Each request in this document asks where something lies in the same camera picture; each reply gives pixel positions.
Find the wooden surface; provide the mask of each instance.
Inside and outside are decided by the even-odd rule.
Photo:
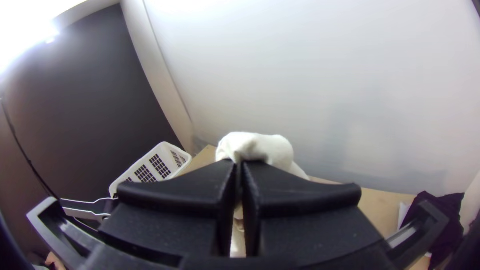
[[[190,165],[180,174],[195,171],[215,162],[215,146],[208,145],[197,156],[193,158]],[[312,181],[322,184],[339,185],[337,182],[310,177]],[[401,202],[410,204],[415,195],[392,193],[369,188],[361,189],[362,195],[358,208],[365,214],[380,234],[388,238],[397,231],[399,220],[399,204]],[[422,257],[410,269],[426,270],[429,268],[430,259]]]

